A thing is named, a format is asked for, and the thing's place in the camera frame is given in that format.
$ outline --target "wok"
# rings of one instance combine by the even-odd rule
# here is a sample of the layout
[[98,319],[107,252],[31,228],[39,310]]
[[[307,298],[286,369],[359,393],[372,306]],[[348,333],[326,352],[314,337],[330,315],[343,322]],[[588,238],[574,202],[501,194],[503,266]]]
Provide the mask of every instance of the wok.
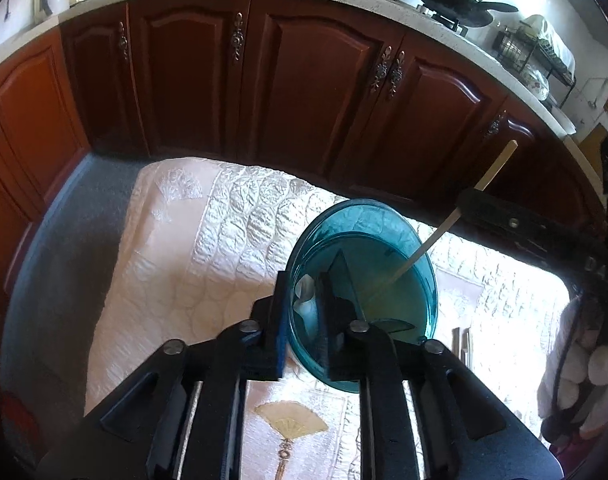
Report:
[[493,21],[489,10],[517,12],[518,8],[501,2],[477,0],[421,0],[424,6],[465,27],[485,27]]

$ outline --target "wooden stick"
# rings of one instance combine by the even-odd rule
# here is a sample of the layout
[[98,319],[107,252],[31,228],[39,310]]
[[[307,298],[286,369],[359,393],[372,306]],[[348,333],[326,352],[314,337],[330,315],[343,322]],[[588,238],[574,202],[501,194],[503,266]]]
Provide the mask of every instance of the wooden stick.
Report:
[[[499,173],[502,169],[503,165],[507,163],[508,159],[511,158],[513,152],[517,149],[517,142],[515,140],[509,140],[508,144],[502,150],[502,153],[495,159],[495,162],[491,164],[491,167],[486,170],[486,173],[479,179],[479,182],[476,184],[475,189],[483,191],[486,186],[488,186],[491,181],[495,178],[495,175]],[[398,270],[396,270],[391,276],[389,276],[383,283],[378,286],[378,290],[370,297],[367,298],[366,301],[370,301],[376,296],[378,296],[385,288],[393,285],[404,273],[413,267],[415,263],[424,256],[424,253],[428,251],[433,244],[439,240],[442,235],[448,231],[453,224],[458,221],[458,219],[462,216],[462,213],[458,208],[448,215],[447,219],[442,222],[442,224],[433,232],[431,236],[428,237],[428,240],[420,245],[417,251],[411,254],[407,261],[405,261]]]

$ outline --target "cabinet handle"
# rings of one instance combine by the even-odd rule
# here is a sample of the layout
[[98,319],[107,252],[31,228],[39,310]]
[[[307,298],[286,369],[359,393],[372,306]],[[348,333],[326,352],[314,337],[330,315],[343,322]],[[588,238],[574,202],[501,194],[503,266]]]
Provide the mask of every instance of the cabinet handle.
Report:
[[404,72],[402,72],[402,65],[404,64],[404,51],[400,51],[398,54],[398,58],[395,60],[395,65],[390,71],[390,88],[388,89],[388,99],[391,100],[395,97],[396,92],[398,91],[398,85],[402,81],[404,77]]
[[392,50],[393,49],[388,46],[382,53],[382,60],[380,60],[380,63],[375,67],[375,78],[373,78],[373,82],[370,84],[370,93],[375,92],[386,77],[386,74],[388,73],[388,60],[390,59]]
[[237,63],[242,56],[242,47],[244,46],[244,33],[242,32],[242,25],[244,25],[244,16],[241,12],[238,12],[233,22],[235,29],[233,35],[230,37],[230,46],[233,47],[233,64]]
[[124,29],[124,22],[120,22],[120,39],[117,42],[117,46],[122,51],[122,57],[124,61],[129,60],[129,40],[126,39],[126,30]]
[[493,122],[488,125],[488,130],[485,131],[484,138],[492,137],[494,135],[497,135],[497,133],[500,131],[500,125],[502,124],[502,121],[505,118],[506,118],[506,110],[504,110],[501,114],[499,114],[493,120]]

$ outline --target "bolt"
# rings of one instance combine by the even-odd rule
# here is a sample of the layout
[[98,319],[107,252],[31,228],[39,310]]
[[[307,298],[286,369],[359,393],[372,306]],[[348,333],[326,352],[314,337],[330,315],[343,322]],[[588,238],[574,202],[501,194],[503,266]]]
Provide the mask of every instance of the bolt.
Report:
[[361,321],[359,319],[353,319],[348,324],[348,329],[351,332],[355,332],[357,334],[363,334],[364,332],[369,331],[369,324],[366,321]]
[[239,324],[239,331],[245,334],[252,334],[260,330],[260,324],[255,319],[245,319]]
[[429,339],[426,343],[424,343],[424,349],[429,354],[441,354],[444,352],[444,345],[437,341],[437,339]]
[[181,339],[169,339],[164,343],[164,353],[166,355],[177,355],[184,351],[184,342]]

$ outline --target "wooden cabinet door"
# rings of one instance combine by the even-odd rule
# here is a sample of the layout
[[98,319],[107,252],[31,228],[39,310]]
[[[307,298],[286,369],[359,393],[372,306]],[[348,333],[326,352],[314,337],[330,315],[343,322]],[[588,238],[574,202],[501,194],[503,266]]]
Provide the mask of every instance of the wooden cabinet door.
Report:
[[253,0],[239,117],[242,162],[323,183],[348,132],[364,127],[404,30],[326,0]]
[[486,192],[510,202],[519,203],[524,193],[525,178],[541,171],[536,163],[542,143],[554,139],[548,129],[523,102],[510,96],[502,104],[493,120],[470,135],[470,141],[460,150],[457,167],[445,183],[446,193],[454,201],[460,191],[473,187],[494,163],[510,140],[517,149],[504,165]]
[[409,30],[368,124],[345,143],[332,179],[398,205],[442,202],[460,150],[505,98],[477,66]]
[[0,65],[0,153],[44,211],[87,151],[53,29]]
[[133,72],[150,152],[234,158],[250,0],[134,0]]
[[0,182],[0,283],[4,283],[8,292],[34,227],[33,221],[21,211]]
[[130,71],[127,4],[88,12],[61,27],[70,84],[93,147],[148,155]]
[[604,232],[606,215],[602,202],[559,139],[540,143],[522,182],[521,193],[514,202],[580,231]]

